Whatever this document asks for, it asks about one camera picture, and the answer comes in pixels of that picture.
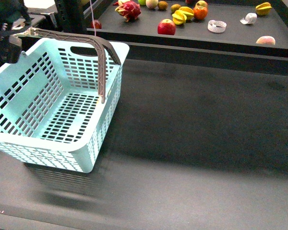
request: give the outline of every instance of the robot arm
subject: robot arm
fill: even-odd
[[[26,30],[31,19],[27,13],[27,8],[23,0],[0,0],[0,64],[1,63],[16,63],[22,50],[21,39],[12,36],[12,34],[21,31],[12,30],[13,22],[17,21],[21,16],[24,17],[27,25],[23,30]]]

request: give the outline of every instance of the starfruit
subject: starfruit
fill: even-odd
[[[187,20],[191,20],[194,17],[194,12],[190,7],[182,6],[179,8],[179,10],[187,16]]]
[[[183,11],[176,10],[172,16],[173,16],[173,22],[176,25],[181,25],[181,24],[186,23],[187,16],[185,14],[183,14]]]
[[[256,13],[260,16],[263,16],[263,15],[268,15],[268,13],[270,12],[270,10],[272,9],[272,6],[269,2],[265,2],[265,3],[262,3],[258,6],[256,6]]]

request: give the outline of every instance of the kiwi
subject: kiwi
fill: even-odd
[[[165,11],[168,7],[168,3],[166,1],[160,1],[158,2],[158,8],[161,11]]]

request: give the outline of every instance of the white object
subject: white object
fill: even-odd
[[[246,24],[254,24],[257,20],[257,14],[256,13],[248,13],[245,18],[242,18],[240,22],[244,25]]]
[[[227,24],[223,21],[210,20],[208,22],[208,30],[213,33],[222,33],[225,31]]]
[[[54,0],[24,0],[24,5],[28,8],[48,9],[54,4]]]

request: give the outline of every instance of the toy fruit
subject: toy fruit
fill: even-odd
[[[160,1],[158,2],[158,8],[161,11],[165,11],[168,7],[168,3],[166,1]]]
[[[171,6],[171,12],[174,13],[176,10],[178,10],[181,6],[179,4],[174,4]]]
[[[97,19],[94,19],[92,22],[91,22],[91,28],[94,28],[95,26],[95,29],[101,29],[101,22]]]
[[[187,20],[191,20],[194,17],[194,12],[190,7],[182,6],[179,8],[179,10],[187,16]]]
[[[174,35],[176,32],[176,25],[171,19],[163,19],[158,25],[158,34]]]
[[[173,13],[173,22],[175,25],[181,25],[186,23],[187,16],[183,14],[183,11],[177,10],[175,13]]]
[[[125,2],[119,1],[119,6],[115,11],[126,18],[126,22],[129,20],[136,20],[141,14],[140,5],[132,0]]]
[[[271,36],[262,36],[257,39],[257,44],[275,45],[275,39]]]
[[[265,2],[256,6],[256,14],[260,16],[268,15],[271,9],[272,9],[271,4],[269,2]]]
[[[208,14],[208,9],[203,6],[195,6],[193,9],[193,12],[194,12],[195,19],[203,20]]]
[[[194,0],[186,0],[187,5],[192,5],[194,3]]]
[[[158,5],[158,0],[146,0],[146,6],[149,9],[154,9],[157,7],[157,5]]]
[[[195,6],[204,6],[208,9],[208,3],[203,0],[198,1]]]
[[[146,6],[146,0],[138,0],[140,6]]]

